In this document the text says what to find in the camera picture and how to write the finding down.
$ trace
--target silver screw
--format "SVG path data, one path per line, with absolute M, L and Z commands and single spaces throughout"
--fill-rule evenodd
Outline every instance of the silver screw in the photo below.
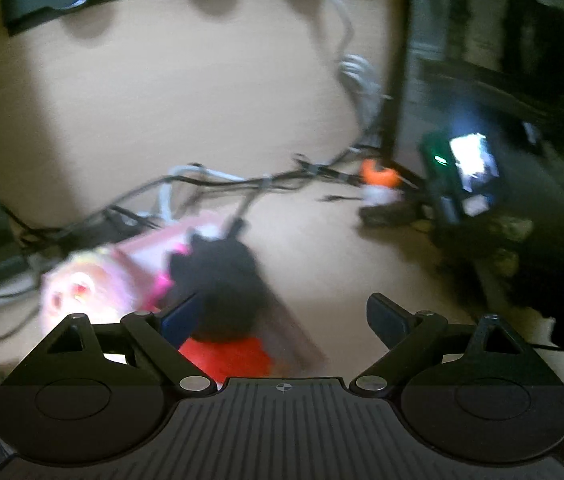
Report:
M 201 392 L 210 385 L 211 382 L 201 375 L 190 375 L 179 381 L 179 386 L 187 392 Z
M 367 392 L 379 392 L 388 385 L 386 379 L 377 375 L 363 375 L 362 377 L 358 377 L 355 384 L 358 388 L 362 388 Z

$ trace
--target triangular cutout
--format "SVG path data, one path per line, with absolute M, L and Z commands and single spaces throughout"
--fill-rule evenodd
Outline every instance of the triangular cutout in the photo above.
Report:
M 75 326 L 69 326 L 57 341 L 52 344 L 49 354 L 63 354 L 66 352 L 81 352 L 84 349 L 79 330 Z
M 520 354 L 520 349 L 511 341 L 507 334 L 500 327 L 495 327 L 489 334 L 486 341 L 487 352 L 497 352 L 499 354 Z

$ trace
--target wooden surface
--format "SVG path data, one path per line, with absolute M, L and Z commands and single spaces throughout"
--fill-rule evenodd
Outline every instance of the wooden surface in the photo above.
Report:
M 345 0 L 349 51 L 386 76 L 400 0 Z M 120 0 L 9 38 L 0 16 L 0 197 L 63 224 L 176 164 L 257 176 L 357 136 L 326 0 Z

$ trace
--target ribbed gray surface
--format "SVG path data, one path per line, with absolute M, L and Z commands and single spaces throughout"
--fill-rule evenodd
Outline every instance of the ribbed gray surface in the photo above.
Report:
M 416 441 L 383 400 L 361 399 L 338 380 L 232 379 L 185 400 L 142 449 L 74 469 L 12 460 L 0 480 L 395 479 L 564 480 L 552 458 L 511 468 L 467 465 Z

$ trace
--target black plush toy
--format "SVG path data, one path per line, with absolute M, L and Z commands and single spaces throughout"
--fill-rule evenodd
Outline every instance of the black plush toy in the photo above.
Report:
M 268 305 L 268 289 L 251 251 L 235 236 L 207 240 L 198 234 L 191 237 L 190 248 L 190 254 L 172 254 L 169 269 L 175 285 L 159 306 L 196 294 L 204 306 L 194 339 L 222 343 L 248 337 Z

